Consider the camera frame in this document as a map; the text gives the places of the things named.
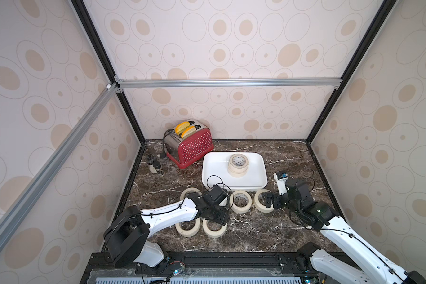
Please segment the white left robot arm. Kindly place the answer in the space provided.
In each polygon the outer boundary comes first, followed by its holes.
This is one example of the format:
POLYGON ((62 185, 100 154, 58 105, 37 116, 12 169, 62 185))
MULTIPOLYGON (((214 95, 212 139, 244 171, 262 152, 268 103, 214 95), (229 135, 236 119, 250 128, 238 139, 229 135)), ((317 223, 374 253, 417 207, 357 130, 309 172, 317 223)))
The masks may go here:
POLYGON ((164 259, 160 246, 148 239, 181 222, 203 218, 219 225, 229 220, 227 194, 189 194, 182 201, 155 209, 125 209, 104 233, 105 246, 112 264, 122 268, 132 262, 155 267, 164 259))

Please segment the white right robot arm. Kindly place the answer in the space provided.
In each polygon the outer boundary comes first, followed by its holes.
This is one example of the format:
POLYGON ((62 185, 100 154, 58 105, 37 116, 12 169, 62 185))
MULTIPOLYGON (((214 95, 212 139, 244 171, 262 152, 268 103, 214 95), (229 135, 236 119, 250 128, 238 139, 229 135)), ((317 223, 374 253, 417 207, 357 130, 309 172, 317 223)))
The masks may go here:
POLYGON ((304 228, 321 233, 354 261, 358 269, 336 259, 320 246, 309 242, 297 251, 298 268, 315 270, 341 284, 425 284, 417 271, 407 272, 389 260, 359 236, 337 212, 325 202, 308 197, 291 198, 287 194, 263 194, 267 208, 287 208, 304 228))

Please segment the white plastic storage box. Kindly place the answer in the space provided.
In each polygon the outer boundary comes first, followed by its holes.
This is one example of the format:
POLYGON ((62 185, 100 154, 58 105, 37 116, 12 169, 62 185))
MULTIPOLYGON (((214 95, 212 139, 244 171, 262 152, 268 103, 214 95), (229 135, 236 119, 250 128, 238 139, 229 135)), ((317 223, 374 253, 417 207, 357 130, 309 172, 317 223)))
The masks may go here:
POLYGON ((256 192, 267 185, 265 162, 257 153, 208 153, 202 165, 202 183, 207 188, 224 183, 233 191, 256 192), (228 161, 233 154, 243 154, 248 158, 248 171, 243 177, 232 177, 227 171, 228 161))

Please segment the red polka dot toaster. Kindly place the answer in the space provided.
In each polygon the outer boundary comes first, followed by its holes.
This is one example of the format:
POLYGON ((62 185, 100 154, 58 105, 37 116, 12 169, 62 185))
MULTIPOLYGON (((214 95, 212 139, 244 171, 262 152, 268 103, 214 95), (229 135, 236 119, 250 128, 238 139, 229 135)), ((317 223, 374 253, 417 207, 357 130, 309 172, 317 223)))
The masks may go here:
POLYGON ((181 169, 197 162, 214 149, 211 130, 198 120, 188 121, 197 129, 194 134, 182 139, 173 128, 166 130, 163 137, 164 154, 181 169))

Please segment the dark pepper grinder bottle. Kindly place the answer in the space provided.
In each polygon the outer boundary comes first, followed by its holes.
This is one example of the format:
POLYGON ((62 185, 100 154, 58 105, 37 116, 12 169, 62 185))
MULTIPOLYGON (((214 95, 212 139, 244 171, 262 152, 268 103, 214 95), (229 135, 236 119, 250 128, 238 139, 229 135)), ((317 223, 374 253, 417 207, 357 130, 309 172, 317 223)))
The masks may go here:
POLYGON ((157 174, 158 174, 158 175, 160 175, 160 176, 164 176, 164 170, 163 170, 162 165, 161 165, 161 163, 160 163, 160 162, 155 161, 155 162, 152 164, 152 166, 153 166, 153 168, 154 168, 154 172, 155 172, 155 173, 157 173, 157 174))

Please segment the rear yellow bread slice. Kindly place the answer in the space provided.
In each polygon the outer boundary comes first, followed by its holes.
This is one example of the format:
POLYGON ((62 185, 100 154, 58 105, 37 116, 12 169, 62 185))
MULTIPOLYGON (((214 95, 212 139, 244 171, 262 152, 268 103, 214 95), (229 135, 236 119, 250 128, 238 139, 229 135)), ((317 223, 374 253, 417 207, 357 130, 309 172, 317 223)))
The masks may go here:
POLYGON ((191 126, 191 124, 190 124, 190 122, 189 122, 189 121, 184 121, 184 122, 182 122, 182 123, 178 124, 178 125, 175 127, 174 132, 175 132, 177 135, 180 135, 181 133, 183 133, 183 131, 184 131, 185 129, 189 128, 190 126, 191 126))

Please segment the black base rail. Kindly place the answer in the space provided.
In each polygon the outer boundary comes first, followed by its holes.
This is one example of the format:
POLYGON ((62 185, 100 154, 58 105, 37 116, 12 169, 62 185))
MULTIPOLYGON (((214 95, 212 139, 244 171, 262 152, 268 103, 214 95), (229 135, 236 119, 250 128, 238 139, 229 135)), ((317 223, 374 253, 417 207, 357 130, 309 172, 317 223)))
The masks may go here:
POLYGON ((237 252, 171 252, 161 265, 149 267, 132 263, 122 268, 113 267, 110 255, 95 253, 90 257, 82 284, 94 284, 98 278, 131 278, 139 282, 165 278, 182 267, 183 278, 194 277, 277 277, 294 276, 302 283, 336 284, 337 281, 316 271, 301 271, 295 263, 296 253, 237 253, 237 252))

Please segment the silver horizontal rear rail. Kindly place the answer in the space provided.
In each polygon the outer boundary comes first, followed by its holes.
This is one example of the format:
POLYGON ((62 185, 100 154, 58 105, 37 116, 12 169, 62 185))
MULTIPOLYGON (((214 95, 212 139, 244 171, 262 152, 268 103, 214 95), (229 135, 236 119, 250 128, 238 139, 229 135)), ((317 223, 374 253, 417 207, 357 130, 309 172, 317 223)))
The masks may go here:
POLYGON ((261 78, 261 79, 172 79, 125 80, 122 88, 222 88, 222 87, 270 87, 270 86, 339 86, 341 78, 261 78))

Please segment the black vertical frame post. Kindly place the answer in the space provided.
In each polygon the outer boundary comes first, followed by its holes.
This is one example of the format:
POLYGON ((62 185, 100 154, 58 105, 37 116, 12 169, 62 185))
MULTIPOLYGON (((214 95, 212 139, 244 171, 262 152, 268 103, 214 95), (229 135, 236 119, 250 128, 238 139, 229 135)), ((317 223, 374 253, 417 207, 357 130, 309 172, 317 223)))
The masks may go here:
POLYGON ((314 124, 313 129, 311 130, 310 134, 308 135, 306 139, 306 144, 308 146, 311 146, 313 143, 315 137, 320 132, 323 124, 325 123, 327 117, 329 116, 331 110, 335 106, 336 102, 338 101, 339 97, 341 96, 342 92, 344 91, 345 87, 349 83, 350 79, 354 75, 356 69, 359 67, 359 64, 361 63, 362 59, 364 58, 366 52, 369 50, 370 46, 372 45, 373 41, 376 39, 377 34, 379 33, 380 29, 384 25, 384 22, 386 21, 387 17, 393 10, 394 6, 396 5, 397 0, 385 0, 382 1, 382 4, 379 6, 379 9, 372 19, 370 26, 366 30, 363 39, 361 40, 360 44, 358 45, 355 53, 351 57, 351 60, 349 61, 349 64, 347 65, 344 73, 341 76, 342 82, 331 94, 330 98, 328 99, 324 109, 322 110, 318 120, 314 124))

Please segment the black left frame post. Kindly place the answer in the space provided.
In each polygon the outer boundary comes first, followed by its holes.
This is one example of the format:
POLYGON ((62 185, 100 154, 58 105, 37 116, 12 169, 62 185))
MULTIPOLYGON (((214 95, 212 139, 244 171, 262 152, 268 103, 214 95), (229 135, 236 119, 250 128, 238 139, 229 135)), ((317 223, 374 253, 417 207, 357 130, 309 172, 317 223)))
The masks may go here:
MULTIPOLYGON (((100 36, 95 28, 95 25, 92 21, 92 18, 90 17, 90 14, 87 10, 85 3, 81 0, 72 0, 71 4, 73 5, 74 10, 76 11, 79 17, 79 20, 87 34, 89 41, 91 42, 93 46, 93 49, 96 55, 98 56, 100 64, 106 73, 106 76, 108 77, 111 83, 116 83, 118 86, 120 86, 120 83, 118 83, 118 81, 115 78, 116 72, 112 66, 110 58, 108 57, 106 53, 102 40, 100 39, 100 36)), ((138 125, 134 112, 131 109, 131 105, 125 93, 123 91, 118 91, 117 97, 131 124, 132 129, 134 130, 137 136, 138 141, 141 144, 144 144, 146 142, 146 139, 144 138, 143 132, 140 126, 138 125)))

